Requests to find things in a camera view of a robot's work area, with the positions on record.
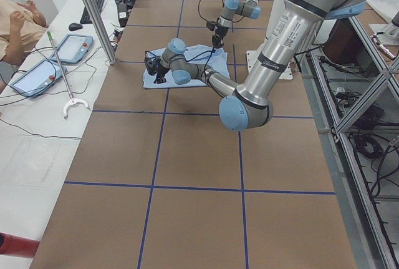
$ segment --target keyboard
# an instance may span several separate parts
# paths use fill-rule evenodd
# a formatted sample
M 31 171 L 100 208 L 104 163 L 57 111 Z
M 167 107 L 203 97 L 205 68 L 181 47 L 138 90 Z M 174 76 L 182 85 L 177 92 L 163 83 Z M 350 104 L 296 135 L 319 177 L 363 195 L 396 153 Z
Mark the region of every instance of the keyboard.
M 105 0 L 94 0 L 95 4 L 97 5 L 100 13 L 102 10 L 102 6 L 104 5 L 104 1 Z M 83 14 L 82 14 L 82 18 L 80 19 L 80 23 L 81 24 L 91 24 L 92 21 L 90 20 L 90 15 L 89 12 L 87 11 L 87 8 L 85 7 L 85 9 L 83 10 Z

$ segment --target black mouse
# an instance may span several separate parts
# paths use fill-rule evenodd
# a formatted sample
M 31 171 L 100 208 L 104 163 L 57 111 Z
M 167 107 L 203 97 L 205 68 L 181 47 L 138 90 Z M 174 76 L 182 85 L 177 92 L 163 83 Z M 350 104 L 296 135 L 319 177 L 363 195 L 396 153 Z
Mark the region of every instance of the black mouse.
M 78 24 L 77 22 L 73 22 L 73 23 L 70 24 L 69 27 L 68 27 L 68 29 L 69 29 L 70 31 L 76 31 L 76 30 L 79 30 L 79 29 L 82 29 L 82 28 L 83 28 L 83 26 L 82 26 L 81 24 Z

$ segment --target red object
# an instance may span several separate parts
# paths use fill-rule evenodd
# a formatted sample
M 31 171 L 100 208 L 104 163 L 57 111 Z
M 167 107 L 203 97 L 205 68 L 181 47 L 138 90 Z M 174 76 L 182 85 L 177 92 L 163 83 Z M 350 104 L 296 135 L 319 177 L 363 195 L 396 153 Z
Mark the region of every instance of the red object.
M 33 258 L 40 241 L 0 233 L 0 255 Z

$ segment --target blue and white device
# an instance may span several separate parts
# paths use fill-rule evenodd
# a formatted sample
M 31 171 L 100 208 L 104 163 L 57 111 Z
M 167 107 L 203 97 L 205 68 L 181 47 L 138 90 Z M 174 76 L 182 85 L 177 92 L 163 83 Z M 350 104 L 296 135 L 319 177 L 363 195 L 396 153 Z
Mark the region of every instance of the blue and white device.
M 57 63 L 42 60 L 9 86 L 20 95 L 36 97 L 53 86 L 60 77 L 62 77 L 61 69 Z
M 57 46 L 60 61 L 66 64 L 78 63 L 89 51 L 93 41 L 92 36 L 67 34 Z M 57 62 L 54 54 L 49 59 Z

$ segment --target white table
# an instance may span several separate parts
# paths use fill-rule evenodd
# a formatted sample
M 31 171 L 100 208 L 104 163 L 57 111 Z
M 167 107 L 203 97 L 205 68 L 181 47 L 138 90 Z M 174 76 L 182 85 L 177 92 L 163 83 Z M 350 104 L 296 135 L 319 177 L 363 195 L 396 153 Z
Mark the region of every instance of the white table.
M 68 26 L 79 22 L 84 5 L 82 0 L 69 0 L 49 27 L 49 31 L 59 43 L 66 34 L 85 34 L 94 37 L 94 44 L 86 60 L 101 43 L 92 24 L 84 25 L 78 31 L 70 32 Z M 101 13 L 107 34 L 118 26 L 117 8 L 113 0 L 106 0 Z M 37 48 L 50 46 L 47 34 L 37 43 Z M 43 52 L 46 56 L 51 51 Z M 28 70 L 43 59 L 39 53 L 31 54 L 20 67 Z M 93 107 L 105 75 L 108 62 L 102 49 L 89 61 L 97 68 L 87 90 L 75 96 L 86 100 Z M 76 66 L 67 66 L 71 71 Z M 74 92 L 84 90 L 94 69 L 82 65 L 67 78 Z M 66 90 L 60 79 L 47 93 Z M 7 87 L 0 97 L 0 105 L 20 100 L 23 97 Z M 68 93 L 43 95 L 36 99 L 25 99 L 11 105 L 0 107 L 1 119 L 24 129 L 42 135 L 81 137 L 89 120 L 91 111 L 82 104 L 71 107 L 69 118 L 64 120 L 62 110 L 69 100 Z M 0 122 L 0 232 L 20 237 L 40 240 L 54 208 L 58 194 L 64 183 L 79 140 L 45 139 L 31 136 L 20 129 Z M 31 259 L 0 255 L 0 268 L 29 268 Z

